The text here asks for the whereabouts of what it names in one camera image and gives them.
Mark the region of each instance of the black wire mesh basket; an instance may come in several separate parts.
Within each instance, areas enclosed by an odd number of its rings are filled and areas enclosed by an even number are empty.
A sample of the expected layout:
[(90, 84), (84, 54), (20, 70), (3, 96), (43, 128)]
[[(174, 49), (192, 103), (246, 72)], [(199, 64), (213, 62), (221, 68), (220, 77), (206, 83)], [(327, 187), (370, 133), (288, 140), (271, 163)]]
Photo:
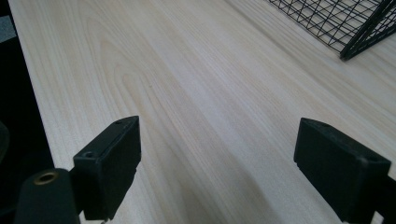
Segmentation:
[(396, 31), (396, 0), (269, 0), (348, 60)]

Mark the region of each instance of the wooden table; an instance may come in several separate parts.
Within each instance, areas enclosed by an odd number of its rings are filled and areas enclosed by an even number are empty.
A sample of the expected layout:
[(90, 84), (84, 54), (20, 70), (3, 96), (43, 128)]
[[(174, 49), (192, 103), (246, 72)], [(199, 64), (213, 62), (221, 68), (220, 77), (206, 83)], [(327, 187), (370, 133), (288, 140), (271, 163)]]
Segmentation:
[(57, 167), (141, 118), (112, 223), (340, 223), (293, 162), (301, 117), (396, 162), (396, 35), (343, 63), (263, 0), (9, 3)]

